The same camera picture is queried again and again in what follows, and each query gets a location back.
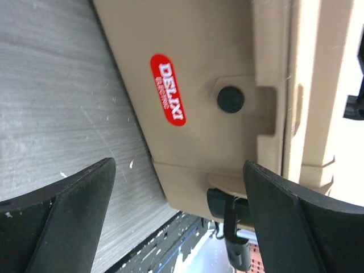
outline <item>red label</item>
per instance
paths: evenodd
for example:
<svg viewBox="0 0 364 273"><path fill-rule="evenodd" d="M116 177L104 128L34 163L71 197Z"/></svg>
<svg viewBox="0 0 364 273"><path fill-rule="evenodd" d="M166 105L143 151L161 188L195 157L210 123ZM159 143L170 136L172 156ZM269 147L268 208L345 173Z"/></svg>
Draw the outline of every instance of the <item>red label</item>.
<svg viewBox="0 0 364 273"><path fill-rule="evenodd" d="M150 66L167 120L175 126L185 125L186 116L172 61L166 55L156 54L151 58Z"/></svg>

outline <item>brushed metal panel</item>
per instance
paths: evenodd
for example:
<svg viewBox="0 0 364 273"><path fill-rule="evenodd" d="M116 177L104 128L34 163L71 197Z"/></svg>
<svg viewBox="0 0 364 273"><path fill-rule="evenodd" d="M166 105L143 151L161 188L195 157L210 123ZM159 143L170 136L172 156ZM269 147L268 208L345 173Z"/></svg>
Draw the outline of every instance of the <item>brushed metal panel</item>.
<svg viewBox="0 0 364 273"><path fill-rule="evenodd" d="M117 176L93 266L103 272L176 211L90 3L0 3L0 200L114 157Z"/></svg>

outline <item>black plastic clip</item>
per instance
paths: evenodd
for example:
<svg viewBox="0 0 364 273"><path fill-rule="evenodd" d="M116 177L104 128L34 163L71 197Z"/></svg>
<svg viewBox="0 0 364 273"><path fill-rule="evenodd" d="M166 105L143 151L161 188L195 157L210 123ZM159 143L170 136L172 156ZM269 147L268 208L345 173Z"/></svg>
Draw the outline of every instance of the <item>black plastic clip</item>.
<svg viewBox="0 0 364 273"><path fill-rule="evenodd" d="M364 74L364 34L359 47L358 54L359 64ZM348 96L344 118L353 119L355 121L364 121L364 77L358 96Z"/></svg>
<svg viewBox="0 0 364 273"><path fill-rule="evenodd" d="M235 211L235 201L238 198L226 195L224 214L224 235L227 256L230 264L238 270L250 269L250 244L249 240L237 236L238 215Z"/></svg>

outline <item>beige plastic panel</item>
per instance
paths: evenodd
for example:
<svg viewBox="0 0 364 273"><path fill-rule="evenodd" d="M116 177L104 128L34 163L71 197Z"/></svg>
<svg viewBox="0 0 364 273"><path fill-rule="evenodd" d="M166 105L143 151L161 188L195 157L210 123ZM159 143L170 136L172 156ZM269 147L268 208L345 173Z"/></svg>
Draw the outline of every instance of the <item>beige plastic panel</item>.
<svg viewBox="0 0 364 273"><path fill-rule="evenodd" d="M250 0L95 4L155 162L240 175L251 159L280 172L286 91L255 84ZM274 55L284 54L284 38L278 39ZM156 53L173 61L187 116L183 127L172 126L164 116L149 65ZM246 96L238 113L217 106L217 94L227 85ZM277 119L276 100L283 107ZM258 135L272 136L262 145L269 157L258 158Z"/></svg>
<svg viewBox="0 0 364 273"><path fill-rule="evenodd" d="M316 107L309 104L319 57L319 0L94 3L172 207L213 219L207 190L246 197L246 159L295 182L307 175L301 165L306 127L312 126L307 116ZM150 68L156 53L173 61L187 116L182 127L164 116ZM227 85L246 97L235 114L217 106ZM331 183L306 184L327 193L333 180L326 179Z"/></svg>
<svg viewBox="0 0 364 273"><path fill-rule="evenodd" d="M300 175L300 184L308 187L323 187L333 178L348 90L357 89L351 74L357 63L353 59L361 40L363 11L362 0L323 0L321 4Z"/></svg>

